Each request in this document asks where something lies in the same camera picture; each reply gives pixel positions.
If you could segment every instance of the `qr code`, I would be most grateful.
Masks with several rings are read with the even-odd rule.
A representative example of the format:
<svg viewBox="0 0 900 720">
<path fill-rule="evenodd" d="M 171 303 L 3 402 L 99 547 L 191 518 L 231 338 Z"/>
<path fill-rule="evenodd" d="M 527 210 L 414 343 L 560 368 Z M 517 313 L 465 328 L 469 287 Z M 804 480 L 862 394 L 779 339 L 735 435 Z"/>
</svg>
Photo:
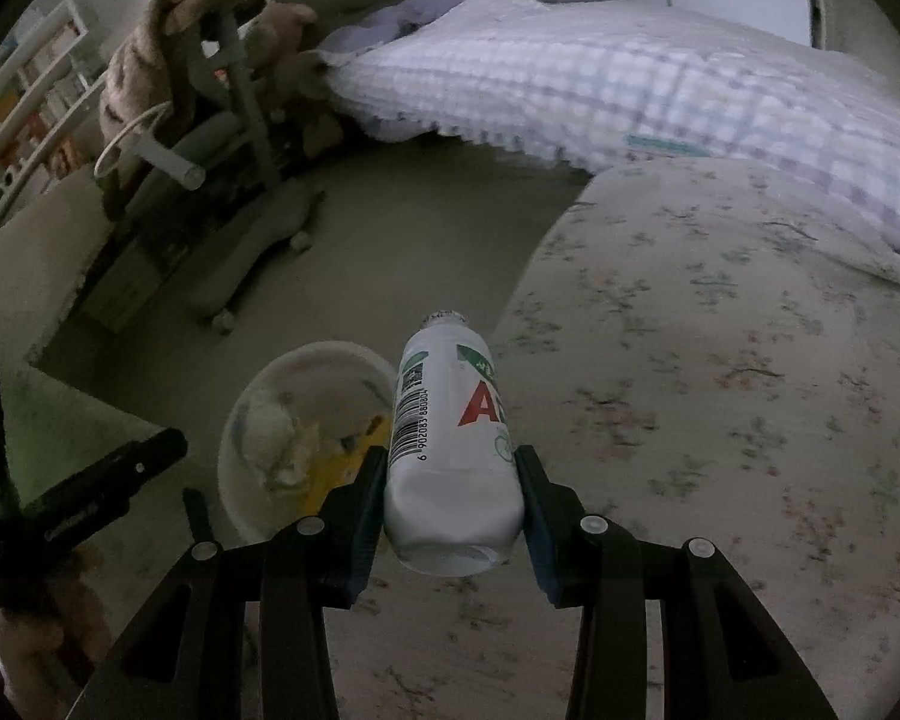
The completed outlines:
<svg viewBox="0 0 900 720">
<path fill-rule="evenodd" d="M 414 365 L 410 370 L 403 374 L 403 389 L 401 391 L 408 391 L 411 386 L 416 386 L 418 384 L 423 383 L 423 362 L 420 362 L 418 365 Z"/>
</svg>

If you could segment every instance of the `plush toy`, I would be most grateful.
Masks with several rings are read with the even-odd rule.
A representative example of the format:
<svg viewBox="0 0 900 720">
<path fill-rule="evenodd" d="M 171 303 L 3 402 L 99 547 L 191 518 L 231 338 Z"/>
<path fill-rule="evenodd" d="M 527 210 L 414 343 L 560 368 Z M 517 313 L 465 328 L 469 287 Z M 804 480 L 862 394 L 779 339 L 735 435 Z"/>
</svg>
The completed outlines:
<svg viewBox="0 0 900 720">
<path fill-rule="evenodd" d="M 343 129 L 325 100 L 324 64 L 312 52 L 299 51 L 303 29 L 317 20 L 312 7 L 270 1 L 244 41 L 247 64 L 266 81 L 257 100 L 274 122 L 286 119 L 300 129 L 303 151 L 311 159 L 343 139 Z"/>
</svg>

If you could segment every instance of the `bottle bottom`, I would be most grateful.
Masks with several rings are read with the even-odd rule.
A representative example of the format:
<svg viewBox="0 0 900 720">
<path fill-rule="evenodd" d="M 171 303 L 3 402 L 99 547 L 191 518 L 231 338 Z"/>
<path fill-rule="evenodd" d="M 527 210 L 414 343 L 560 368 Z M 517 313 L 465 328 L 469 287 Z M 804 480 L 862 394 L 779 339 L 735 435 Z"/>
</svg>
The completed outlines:
<svg viewBox="0 0 900 720">
<path fill-rule="evenodd" d="M 490 571 L 507 555 L 490 547 L 462 544 L 418 544 L 396 550 L 397 560 L 418 574 L 438 577 L 471 577 Z"/>
</svg>

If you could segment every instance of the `caster wheel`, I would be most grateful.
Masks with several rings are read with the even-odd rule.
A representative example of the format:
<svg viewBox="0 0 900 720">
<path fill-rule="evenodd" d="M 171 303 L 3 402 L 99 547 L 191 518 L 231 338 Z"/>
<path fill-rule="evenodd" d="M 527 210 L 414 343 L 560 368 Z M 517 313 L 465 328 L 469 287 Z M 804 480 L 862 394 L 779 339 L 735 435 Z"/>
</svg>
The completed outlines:
<svg viewBox="0 0 900 720">
<path fill-rule="evenodd" d="M 290 238 L 290 248 L 298 253 L 308 250 L 312 245 L 314 245 L 313 240 L 303 230 L 300 230 L 298 234 Z"/>
<path fill-rule="evenodd" d="M 237 317 L 233 316 L 233 312 L 223 309 L 216 317 L 213 317 L 210 326 L 216 330 L 221 336 L 228 336 L 233 332 L 233 328 L 237 323 Z"/>
</svg>

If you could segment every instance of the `red letter a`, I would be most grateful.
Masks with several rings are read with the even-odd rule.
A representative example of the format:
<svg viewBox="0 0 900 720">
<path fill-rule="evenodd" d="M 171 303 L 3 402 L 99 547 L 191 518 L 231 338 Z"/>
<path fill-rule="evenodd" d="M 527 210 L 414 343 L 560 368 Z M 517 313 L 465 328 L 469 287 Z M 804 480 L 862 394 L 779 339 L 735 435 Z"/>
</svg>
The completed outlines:
<svg viewBox="0 0 900 720">
<path fill-rule="evenodd" d="M 457 427 L 476 422 L 480 415 L 487 415 L 491 422 L 500 421 L 499 416 L 497 416 L 496 407 L 493 405 L 493 397 L 490 395 L 490 388 L 487 386 L 487 382 L 484 381 L 477 384 L 477 389 L 474 389 L 473 396 L 471 397 L 470 402 L 466 404 L 466 408 L 463 410 L 463 416 L 460 418 L 460 424 L 458 424 Z"/>
</svg>

